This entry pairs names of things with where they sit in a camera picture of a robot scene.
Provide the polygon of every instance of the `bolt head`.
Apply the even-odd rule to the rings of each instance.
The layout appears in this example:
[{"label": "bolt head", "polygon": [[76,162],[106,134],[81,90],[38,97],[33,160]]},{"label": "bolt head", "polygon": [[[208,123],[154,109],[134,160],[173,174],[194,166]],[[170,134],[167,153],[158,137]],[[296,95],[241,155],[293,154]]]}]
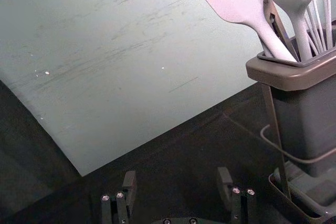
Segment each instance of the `bolt head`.
[{"label": "bolt head", "polygon": [[110,199],[110,196],[108,196],[108,195],[104,195],[103,197],[101,197],[101,199],[102,199],[103,201],[107,201],[107,200]]},{"label": "bolt head", "polygon": [[190,224],[197,224],[197,220],[194,219],[194,218],[191,218],[191,219],[189,220],[189,223],[190,223]]},{"label": "bolt head", "polygon": [[123,193],[117,193],[117,198],[122,198],[122,197],[124,197]]},{"label": "bolt head", "polygon": [[233,188],[232,191],[233,191],[235,194],[240,194],[240,190],[239,190],[237,187]]},{"label": "bolt head", "polygon": [[248,189],[247,193],[250,194],[250,195],[254,195],[255,194],[255,192],[252,189]]}]

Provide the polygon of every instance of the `utensil holder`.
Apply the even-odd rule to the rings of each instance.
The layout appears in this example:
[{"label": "utensil holder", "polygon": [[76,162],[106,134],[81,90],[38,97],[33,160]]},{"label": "utensil holder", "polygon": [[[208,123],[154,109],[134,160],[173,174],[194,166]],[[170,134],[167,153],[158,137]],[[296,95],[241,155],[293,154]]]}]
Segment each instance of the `utensil holder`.
[{"label": "utensil holder", "polygon": [[[336,39],[336,28],[333,33]],[[246,69],[251,79],[270,86],[284,151],[314,159],[336,147],[336,48],[306,62],[260,53],[246,63]],[[317,177],[336,167],[336,154],[313,164],[294,163]]]}]

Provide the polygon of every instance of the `black surface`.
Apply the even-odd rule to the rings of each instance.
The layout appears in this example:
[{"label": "black surface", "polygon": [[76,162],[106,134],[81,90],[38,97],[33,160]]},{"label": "black surface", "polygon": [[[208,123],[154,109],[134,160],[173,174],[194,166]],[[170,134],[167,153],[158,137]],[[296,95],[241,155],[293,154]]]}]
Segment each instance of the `black surface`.
[{"label": "black surface", "polygon": [[267,177],[274,151],[259,137],[267,122],[255,84],[182,125],[7,219],[7,223],[99,223],[100,197],[115,193],[136,170],[138,192],[131,223],[196,216],[228,221],[216,186],[226,166],[233,181],[258,196],[261,223],[289,223],[271,205]]},{"label": "black surface", "polygon": [[0,219],[79,177],[52,138],[0,81]]}]

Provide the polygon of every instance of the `metal rod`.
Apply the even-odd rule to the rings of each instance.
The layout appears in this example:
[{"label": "metal rod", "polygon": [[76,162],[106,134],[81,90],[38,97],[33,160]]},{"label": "metal rod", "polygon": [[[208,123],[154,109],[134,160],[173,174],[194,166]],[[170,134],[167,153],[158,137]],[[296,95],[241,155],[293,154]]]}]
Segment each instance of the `metal rod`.
[{"label": "metal rod", "polygon": [[[262,92],[264,94],[265,105],[266,105],[268,117],[270,119],[270,125],[271,125],[271,129],[274,135],[275,144],[277,144],[279,148],[282,148],[281,137],[280,137],[280,132],[279,132],[279,125],[278,125],[277,115],[276,115],[276,111],[274,107],[271,87],[269,85],[261,83],[261,88],[263,90]],[[281,178],[282,191],[288,199],[291,199],[286,170],[285,170],[285,158],[284,158],[283,153],[279,153],[278,155],[279,155],[278,165],[279,165],[279,173],[280,173],[280,178]]]}]

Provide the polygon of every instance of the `cable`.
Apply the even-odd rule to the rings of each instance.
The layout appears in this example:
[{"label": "cable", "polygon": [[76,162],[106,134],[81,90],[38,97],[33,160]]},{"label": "cable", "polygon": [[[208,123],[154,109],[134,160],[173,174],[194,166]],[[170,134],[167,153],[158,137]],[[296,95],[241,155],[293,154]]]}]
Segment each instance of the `cable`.
[{"label": "cable", "polygon": [[297,157],[294,157],[292,155],[290,155],[288,152],[284,151],[283,149],[281,149],[278,145],[276,145],[275,143],[273,143],[272,141],[270,141],[268,138],[266,138],[264,136],[264,132],[265,130],[267,130],[268,128],[270,128],[270,125],[266,125],[264,128],[261,129],[260,131],[260,137],[269,145],[273,146],[275,149],[277,149],[279,152],[283,153],[286,157],[288,157],[289,159],[300,163],[300,164],[305,164],[305,165],[309,165],[309,164],[314,164],[318,161],[321,161],[322,159],[325,159],[326,157],[329,157],[330,155],[336,153],[336,148],[332,149],[331,151],[328,151],[327,153],[323,154],[322,156],[319,156],[317,158],[314,159],[300,159]]}]

